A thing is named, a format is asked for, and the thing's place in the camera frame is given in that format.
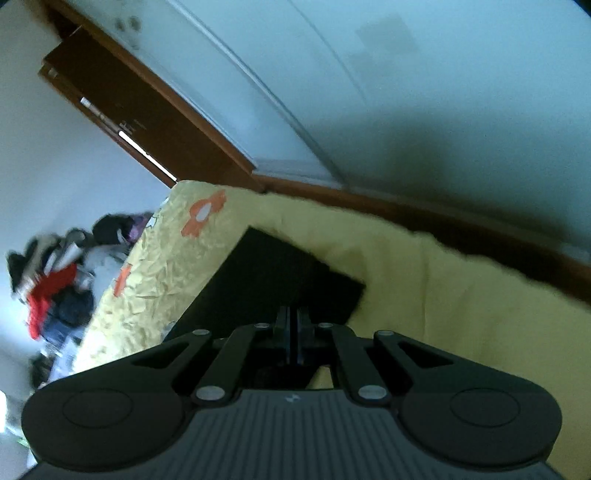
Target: red cloth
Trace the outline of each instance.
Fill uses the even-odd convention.
[[[35,288],[31,290],[27,300],[29,302],[29,335],[33,340],[41,336],[41,328],[51,307],[51,297],[60,290],[72,285],[76,278],[76,264],[58,272],[51,272],[42,277]]]

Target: bed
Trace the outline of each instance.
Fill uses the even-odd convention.
[[[184,181],[150,220],[103,295],[74,369],[159,344],[249,226],[312,253],[366,285],[348,325],[392,329],[519,375],[557,399],[563,427],[550,464],[591,477],[591,310],[557,290],[430,235],[277,194]],[[316,386],[324,385],[319,376]]]

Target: yellow bedsheet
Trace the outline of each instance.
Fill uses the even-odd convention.
[[[157,345],[248,226],[311,252],[366,284],[349,326],[392,329],[519,375],[558,400],[563,428],[550,463],[591,477],[591,311],[486,258],[379,218],[289,197],[182,182],[103,296],[75,369]]]

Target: orange flower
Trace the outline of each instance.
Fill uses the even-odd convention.
[[[129,274],[131,273],[132,266],[133,265],[131,265],[131,264],[124,265],[123,268],[121,269],[121,271],[119,272],[119,277],[117,277],[117,280],[115,280],[115,286],[113,288],[113,295],[115,297],[118,297],[119,295],[121,295],[123,293],[123,290],[125,289],[125,285],[127,284],[127,278],[129,277]]]
[[[212,213],[219,212],[226,203],[226,191],[219,190],[208,199],[199,200],[189,209],[191,218],[181,230],[182,236],[197,238],[209,221]]]

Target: wooden bed frame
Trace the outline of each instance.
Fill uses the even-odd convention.
[[[100,45],[124,62],[143,81],[151,85],[170,105],[174,106],[194,126],[206,134],[236,165],[252,175],[253,165],[248,159],[146,65],[137,60],[64,0],[43,0],[43,2],[55,14],[61,14],[89,32]],[[153,168],[151,168],[151,171],[155,174],[158,173]],[[268,192],[302,197],[325,205],[353,209],[380,216],[411,231],[428,232],[448,247],[464,254],[484,255],[492,258],[502,265],[522,272],[528,278],[550,284],[568,296],[591,305],[591,267],[561,255],[550,248],[419,207],[386,202],[342,190],[296,181],[257,175],[252,175],[252,177]]]

